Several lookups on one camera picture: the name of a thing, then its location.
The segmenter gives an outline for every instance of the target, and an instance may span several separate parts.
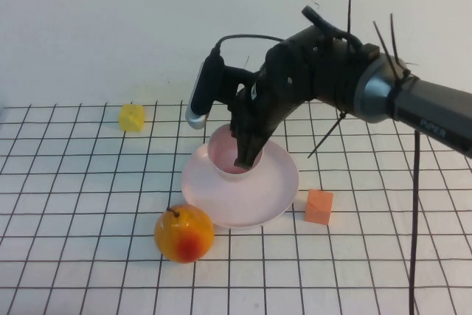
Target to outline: apple stem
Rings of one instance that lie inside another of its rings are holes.
[[[173,209],[170,208],[170,207],[167,207],[166,210],[167,210],[168,212],[174,213],[174,216],[175,216],[176,218],[178,218],[178,217],[180,216],[180,213],[179,213],[179,212],[176,212],[175,210],[173,210]]]

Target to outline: white wall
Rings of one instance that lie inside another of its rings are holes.
[[[345,27],[347,0],[313,0]],[[187,99],[222,35],[288,37],[312,0],[0,0],[0,102],[7,105]],[[353,32],[378,43],[395,14],[400,56],[425,80],[472,91],[471,0],[353,0]],[[256,69],[272,45],[225,45]]]

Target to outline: yellow toy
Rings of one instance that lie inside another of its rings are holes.
[[[145,125],[145,108],[142,105],[123,105],[118,121],[122,131],[140,132]]]

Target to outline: grid tablecloth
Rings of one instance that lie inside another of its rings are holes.
[[[117,105],[6,108],[0,118],[0,314],[407,314],[413,131],[304,104],[276,130],[299,168],[281,217],[216,229],[197,263],[161,256],[153,228],[184,201],[204,130],[186,106],[146,105],[140,133]],[[418,314],[472,314],[471,161],[422,136]],[[310,188],[334,192],[328,227],[303,221]]]

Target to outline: apple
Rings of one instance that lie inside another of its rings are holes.
[[[154,228],[154,241],[161,253],[178,263],[191,263],[202,258],[214,238],[215,230],[209,216],[191,204],[168,207]]]

